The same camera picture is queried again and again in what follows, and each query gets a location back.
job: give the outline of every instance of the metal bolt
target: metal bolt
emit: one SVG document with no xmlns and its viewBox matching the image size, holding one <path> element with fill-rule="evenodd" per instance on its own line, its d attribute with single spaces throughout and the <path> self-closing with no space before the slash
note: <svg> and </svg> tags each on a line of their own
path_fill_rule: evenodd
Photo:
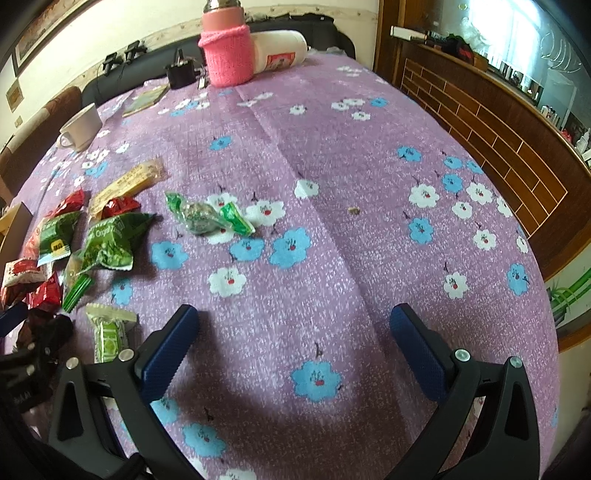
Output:
<svg viewBox="0 0 591 480">
<path fill-rule="evenodd" d="M 460 348 L 459 350 L 456 350 L 456 358 L 460 362 L 467 362 L 470 359 L 470 352 L 468 352 L 468 350 Z"/>
<path fill-rule="evenodd" d="M 66 362 L 66 368 L 68 370 L 73 370 L 78 366 L 78 364 L 80 364 L 80 360 L 78 360 L 77 357 L 73 356 L 73 357 L 69 358 L 68 361 Z"/>
<path fill-rule="evenodd" d="M 134 357 L 134 351 L 131 348 L 126 348 L 125 350 L 121 350 L 119 352 L 119 360 L 122 362 L 127 362 Z"/>
<path fill-rule="evenodd" d="M 521 358 L 519 358 L 518 356 L 512 356 L 511 357 L 511 360 L 509 360 L 509 363 L 514 368 L 521 368 L 521 367 L 523 367 L 523 360 Z"/>
</svg>

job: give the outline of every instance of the yellow snack package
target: yellow snack package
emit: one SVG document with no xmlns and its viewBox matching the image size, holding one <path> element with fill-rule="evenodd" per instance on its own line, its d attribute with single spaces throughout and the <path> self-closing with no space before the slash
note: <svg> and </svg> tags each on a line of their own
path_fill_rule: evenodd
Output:
<svg viewBox="0 0 591 480">
<path fill-rule="evenodd" d="M 164 180 L 165 172 L 161 157 L 153 158 L 133 167 L 111 185 L 90 199 L 89 217 L 100 220 L 103 208 L 113 198 L 132 197 L 142 190 Z"/>
</svg>

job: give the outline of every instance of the bottle label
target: bottle label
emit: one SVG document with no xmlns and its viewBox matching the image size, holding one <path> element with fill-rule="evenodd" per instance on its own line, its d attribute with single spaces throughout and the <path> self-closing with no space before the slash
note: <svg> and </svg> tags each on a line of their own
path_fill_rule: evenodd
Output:
<svg viewBox="0 0 591 480">
<path fill-rule="evenodd" d="M 267 57 L 267 66 L 265 67 L 265 71 L 269 72 L 291 67 L 291 64 L 293 64 L 294 60 L 296 59 L 295 57 L 296 53 L 294 51 L 279 53 L 277 55 L 269 55 Z"/>
</svg>

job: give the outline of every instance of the picture frame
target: picture frame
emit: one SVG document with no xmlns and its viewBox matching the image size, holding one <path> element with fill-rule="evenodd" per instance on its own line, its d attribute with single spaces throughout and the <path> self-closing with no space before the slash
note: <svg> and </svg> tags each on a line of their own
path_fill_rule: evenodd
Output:
<svg viewBox="0 0 591 480">
<path fill-rule="evenodd" d="M 12 51 L 14 75 L 18 77 L 41 49 L 69 22 L 99 0 L 53 0 L 23 32 Z"/>
</svg>

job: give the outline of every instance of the red snack wrapper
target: red snack wrapper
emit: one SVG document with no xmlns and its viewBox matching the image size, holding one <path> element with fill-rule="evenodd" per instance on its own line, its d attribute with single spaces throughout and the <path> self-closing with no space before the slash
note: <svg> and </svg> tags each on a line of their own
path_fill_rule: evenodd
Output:
<svg viewBox="0 0 591 480">
<path fill-rule="evenodd" d="M 107 202 L 103 208 L 102 219 L 114 217 L 115 215 L 121 215 L 122 213 L 131 212 L 137 208 L 140 208 L 141 204 L 137 200 L 131 197 L 117 197 Z"/>
</svg>

